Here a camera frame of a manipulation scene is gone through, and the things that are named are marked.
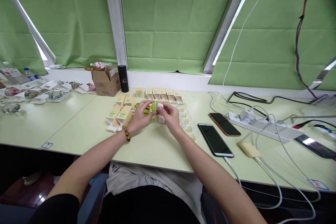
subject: floor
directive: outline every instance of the floor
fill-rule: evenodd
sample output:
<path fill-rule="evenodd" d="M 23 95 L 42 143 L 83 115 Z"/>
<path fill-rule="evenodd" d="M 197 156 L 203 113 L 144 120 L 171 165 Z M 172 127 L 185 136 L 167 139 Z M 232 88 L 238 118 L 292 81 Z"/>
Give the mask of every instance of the floor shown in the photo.
<path fill-rule="evenodd" d="M 0 196 L 0 203 L 35 208 L 44 202 L 53 187 L 54 178 L 49 172 L 43 173 L 38 181 L 32 185 L 24 185 L 23 179 L 20 178 Z M 82 201 L 90 187 L 90 185 L 87 186 Z"/>

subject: plastic bottle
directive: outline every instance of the plastic bottle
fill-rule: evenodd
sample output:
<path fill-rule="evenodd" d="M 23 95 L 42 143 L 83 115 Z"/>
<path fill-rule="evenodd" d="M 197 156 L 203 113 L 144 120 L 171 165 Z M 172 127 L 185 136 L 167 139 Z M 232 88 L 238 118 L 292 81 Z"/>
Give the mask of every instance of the plastic bottle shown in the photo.
<path fill-rule="evenodd" d="M 24 68 L 23 70 L 25 72 L 24 74 L 27 75 L 30 81 L 38 79 L 37 75 L 30 71 L 29 68 Z"/>
<path fill-rule="evenodd" d="M 100 69 L 100 68 L 104 68 L 107 65 L 112 65 L 112 63 L 109 63 L 109 62 L 95 62 L 93 64 L 91 63 L 91 65 L 96 66 Z"/>
<path fill-rule="evenodd" d="M 0 72 L 5 76 L 5 78 L 13 85 L 18 84 L 18 81 L 11 76 L 5 64 L 0 61 Z"/>
<path fill-rule="evenodd" d="M 17 68 L 13 68 L 8 61 L 4 61 L 3 64 L 6 66 L 6 70 L 9 72 L 9 74 L 14 77 L 20 84 L 29 81 L 29 79 L 26 76 L 23 76 Z"/>

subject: red cable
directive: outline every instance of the red cable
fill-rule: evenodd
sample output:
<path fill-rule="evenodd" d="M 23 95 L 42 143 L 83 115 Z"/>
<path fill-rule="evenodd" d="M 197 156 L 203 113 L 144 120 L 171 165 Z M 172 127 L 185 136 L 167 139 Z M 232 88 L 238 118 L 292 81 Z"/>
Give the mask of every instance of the red cable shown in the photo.
<path fill-rule="evenodd" d="M 306 5 L 307 5 L 307 0 L 304 0 L 302 16 L 305 16 L 305 13 L 306 13 Z M 298 33 L 297 33 L 297 37 L 298 37 L 297 39 L 298 39 L 298 40 L 299 40 L 299 36 L 300 36 L 300 31 L 301 31 L 302 23 L 303 23 L 303 18 L 302 18 L 302 21 L 301 21 L 300 26 L 299 26 L 299 31 L 298 31 Z"/>
<path fill-rule="evenodd" d="M 301 27 L 302 27 L 302 23 L 303 23 L 303 18 L 305 16 L 305 12 L 306 12 L 306 5 L 307 5 L 307 0 L 304 0 L 304 3 L 303 3 L 303 11 L 302 11 L 302 15 L 301 15 L 301 22 L 300 22 L 300 25 L 299 25 L 299 29 L 298 29 L 298 32 L 297 32 L 297 42 L 299 42 L 299 36 L 300 36 L 300 31 L 301 31 Z M 298 76 L 299 76 L 299 80 L 302 82 L 302 84 L 307 88 L 307 90 L 311 93 L 311 95 L 315 98 L 315 99 L 318 99 L 314 93 L 312 92 L 312 90 L 310 90 L 310 88 L 308 87 L 308 85 L 303 81 L 302 79 L 302 76 L 299 72 L 299 55 L 298 55 L 298 52 L 297 50 L 295 50 L 295 56 L 296 56 L 296 70 L 298 72 Z"/>

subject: desk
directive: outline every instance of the desk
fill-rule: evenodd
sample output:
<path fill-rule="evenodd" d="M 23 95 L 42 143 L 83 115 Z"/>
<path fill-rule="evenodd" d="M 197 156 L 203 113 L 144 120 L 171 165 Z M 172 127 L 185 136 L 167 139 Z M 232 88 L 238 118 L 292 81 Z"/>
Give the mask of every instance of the desk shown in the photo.
<path fill-rule="evenodd" d="M 22 117 L 0 112 L 0 144 L 38 149 L 94 97 L 71 92 L 61 103 L 21 102 Z"/>
<path fill-rule="evenodd" d="M 213 112 L 209 106 L 211 96 L 208 93 L 183 91 L 180 93 L 195 124 L 213 124 L 212 120 L 208 117 L 208 113 Z M 134 96 L 135 89 L 130 89 L 129 94 Z M 105 117 L 114 106 L 115 100 L 116 97 L 96 96 L 48 140 L 48 142 L 53 143 L 53 146 L 49 150 L 82 155 L 91 147 L 109 137 L 112 133 L 105 131 L 108 126 Z M 246 101 L 246 103 L 260 105 L 249 101 Z M 213 106 L 217 111 L 222 113 L 227 113 L 229 110 L 239 112 L 239 110 L 227 108 L 218 103 L 214 103 Z M 307 108 L 307 106 L 281 99 L 275 100 L 273 104 L 262 104 L 262 107 L 268 113 L 275 114 L 277 119 L 283 119 L 292 113 L 299 114 L 299 110 Z M 237 126 L 242 136 L 227 137 L 216 125 L 215 128 L 234 153 L 235 157 L 231 160 L 231 163 L 241 180 L 274 184 L 259 164 L 247 157 L 237 145 L 240 140 L 246 138 L 246 135 L 250 132 L 249 130 Z M 335 149 L 332 143 L 315 134 L 308 127 L 305 127 L 304 130 L 307 135 L 314 137 L 329 148 Z M 255 138 L 256 133 L 250 135 L 246 141 L 251 141 L 252 136 Z M 198 137 L 196 143 L 235 177 L 223 158 L 212 155 L 201 135 Z M 298 188 L 314 191 L 287 157 L 280 142 L 261 135 L 258 143 L 263 158 L 272 168 Z M 319 180 L 326 184 L 331 191 L 336 191 L 336 162 L 334 160 L 319 157 L 296 141 L 287 143 L 285 146 L 297 165 L 309 178 Z M 152 121 L 141 134 L 133 137 L 129 144 L 122 146 L 113 157 L 113 160 L 181 172 L 193 172 L 182 148 L 171 136 L 167 127 L 156 121 Z M 279 185 L 284 187 L 289 186 L 276 176 L 275 179 Z"/>

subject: smartphone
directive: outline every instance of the smartphone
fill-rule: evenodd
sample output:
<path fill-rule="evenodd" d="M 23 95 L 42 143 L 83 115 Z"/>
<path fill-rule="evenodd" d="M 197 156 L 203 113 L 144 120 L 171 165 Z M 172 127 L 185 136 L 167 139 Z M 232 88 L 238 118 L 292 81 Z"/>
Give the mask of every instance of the smartphone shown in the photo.
<path fill-rule="evenodd" d="M 233 158 L 234 154 L 211 124 L 198 124 L 209 148 L 215 156 Z"/>
<path fill-rule="evenodd" d="M 210 113 L 209 116 L 226 136 L 241 136 L 241 133 L 228 120 L 226 120 L 226 118 L 222 114 Z"/>
<path fill-rule="evenodd" d="M 301 135 L 294 139 L 323 158 L 336 159 L 336 152 L 325 147 L 307 135 Z"/>

